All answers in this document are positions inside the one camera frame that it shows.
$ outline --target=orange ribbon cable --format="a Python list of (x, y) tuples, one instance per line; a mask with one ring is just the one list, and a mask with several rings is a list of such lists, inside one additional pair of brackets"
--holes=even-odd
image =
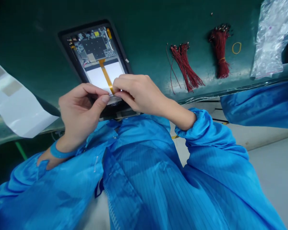
[(102, 69), (102, 71), (103, 71), (103, 75), (105, 76), (106, 81), (107, 81), (107, 83), (108, 83), (108, 85), (109, 85), (109, 88), (110, 88), (112, 94), (114, 95), (112, 82), (111, 82), (111, 80), (110, 80), (110, 78), (109, 78), (109, 75), (108, 75), (108, 73), (107, 73), (107, 71), (106, 71), (106, 68), (105, 68), (105, 66), (104, 66), (104, 64), (103, 64), (104, 62), (105, 62), (105, 59), (99, 60), (99, 64), (100, 64), (100, 67), (101, 67), (101, 69)]

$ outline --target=motherboard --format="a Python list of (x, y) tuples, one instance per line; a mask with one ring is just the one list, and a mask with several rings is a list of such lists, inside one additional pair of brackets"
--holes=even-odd
[(110, 30), (105, 27), (79, 33), (68, 38), (70, 47), (79, 53), (83, 64), (116, 56)]

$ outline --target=person's right hand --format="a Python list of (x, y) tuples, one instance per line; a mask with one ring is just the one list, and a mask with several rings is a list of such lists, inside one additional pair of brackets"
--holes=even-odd
[(148, 75), (122, 74), (113, 82), (115, 96), (122, 98), (137, 112), (163, 116), (171, 101)]

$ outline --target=person's left hand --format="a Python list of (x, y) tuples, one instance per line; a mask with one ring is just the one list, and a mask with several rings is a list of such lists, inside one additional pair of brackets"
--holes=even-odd
[[(93, 106), (88, 94), (97, 94)], [(77, 146), (96, 129), (101, 112), (109, 102), (109, 93), (90, 83), (82, 83), (60, 97), (59, 106), (65, 125), (64, 142)]]

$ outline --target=clear plastic bag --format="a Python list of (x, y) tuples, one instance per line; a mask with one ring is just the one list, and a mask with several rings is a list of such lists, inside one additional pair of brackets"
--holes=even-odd
[(282, 72), (282, 51), (288, 43), (288, 0), (264, 0), (261, 5), (256, 53), (251, 77)]

